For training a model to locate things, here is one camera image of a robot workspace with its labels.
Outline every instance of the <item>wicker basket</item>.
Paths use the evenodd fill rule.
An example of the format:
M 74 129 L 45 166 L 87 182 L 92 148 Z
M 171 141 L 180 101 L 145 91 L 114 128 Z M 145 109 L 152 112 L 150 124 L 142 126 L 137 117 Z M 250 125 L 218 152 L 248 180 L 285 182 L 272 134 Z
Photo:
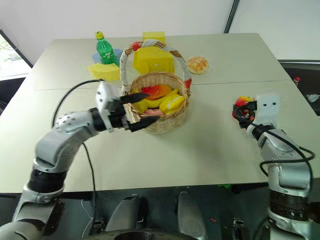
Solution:
M 169 72 L 153 71 L 139 76 L 132 82 L 131 85 L 128 84 L 126 71 L 128 56 L 139 48 L 151 46 L 155 46 L 166 52 L 170 52 L 177 59 L 183 70 L 184 81 Z M 180 127 L 184 123 L 189 104 L 191 76 L 189 74 L 186 61 L 182 58 L 177 50 L 155 39 L 146 39 L 145 41 L 134 42 L 122 52 L 120 58 L 120 79 L 122 81 L 122 95 L 132 94 L 134 92 L 133 89 L 142 89 L 144 87 L 166 84 L 173 89 L 179 89 L 179 94 L 184 96 L 184 104 L 178 111 L 173 114 L 161 116 L 158 121 L 145 128 L 147 132 L 154 134 L 167 133 Z M 126 110 L 133 122 L 138 122 L 141 118 L 148 116 L 144 113 L 138 112 L 133 104 L 128 104 L 126 106 Z

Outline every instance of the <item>window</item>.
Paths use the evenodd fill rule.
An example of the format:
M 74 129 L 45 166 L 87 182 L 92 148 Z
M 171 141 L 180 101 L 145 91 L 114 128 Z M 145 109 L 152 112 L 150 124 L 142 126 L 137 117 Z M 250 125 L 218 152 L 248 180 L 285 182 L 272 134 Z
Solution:
M 0 81 L 24 78 L 31 71 L 29 62 L 23 59 L 25 57 L 22 54 L 18 54 L 20 51 L 9 41 L 0 31 Z

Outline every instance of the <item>basket handle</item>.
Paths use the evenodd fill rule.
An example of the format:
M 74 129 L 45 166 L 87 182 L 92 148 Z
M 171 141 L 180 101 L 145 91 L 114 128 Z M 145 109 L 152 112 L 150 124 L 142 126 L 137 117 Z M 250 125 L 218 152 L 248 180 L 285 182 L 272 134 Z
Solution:
M 165 52 L 169 52 L 175 57 L 175 59 L 180 63 L 181 68 L 183 70 L 183 80 L 185 82 L 185 86 L 187 89 L 189 89 L 192 81 L 191 75 L 188 71 L 186 61 L 183 59 L 183 57 L 178 52 L 178 50 L 163 43 L 162 41 L 159 41 L 156 39 L 146 39 L 144 41 L 135 41 L 134 43 L 130 44 L 129 47 L 122 52 L 122 55 L 120 58 L 120 79 L 122 81 L 122 95 L 125 95 L 130 90 L 130 85 L 128 84 L 128 79 L 127 79 L 127 69 L 126 69 L 128 56 L 132 52 L 137 51 L 139 48 L 146 48 L 151 46 L 155 46 L 162 49 Z

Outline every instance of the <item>yellow box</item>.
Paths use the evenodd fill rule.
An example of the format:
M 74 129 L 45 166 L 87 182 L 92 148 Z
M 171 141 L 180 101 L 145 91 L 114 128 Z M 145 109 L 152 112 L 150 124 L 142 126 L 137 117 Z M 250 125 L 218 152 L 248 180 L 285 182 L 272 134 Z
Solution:
M 103 79 L 109 81 L 120 79 L 120 68 L 114 63 L 101 64 L 97 62 L 88 66 L 87 69 L 94 79 Z
M 170 52 L 156 46 L 139 48 L 134 52 L 133 67 L 141 74 L 148 72 L 174 73 L 174 59 Z
M 164 31 L 144 31 L 142 34 L 143 41 L 146 39 L 157 39 L 161 42 L 166 42 L 165 32 Z

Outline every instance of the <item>orange toy fruit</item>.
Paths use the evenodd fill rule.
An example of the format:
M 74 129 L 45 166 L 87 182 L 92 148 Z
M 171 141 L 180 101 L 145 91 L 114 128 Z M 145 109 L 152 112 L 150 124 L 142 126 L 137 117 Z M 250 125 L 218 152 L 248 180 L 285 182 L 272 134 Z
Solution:
M 144 94 L 149 94 L 147 99 L 155 100 L 162 98 L 172 91 L 171 87 L 165 84 L 147 86 L 141 89 L 141 92 Z

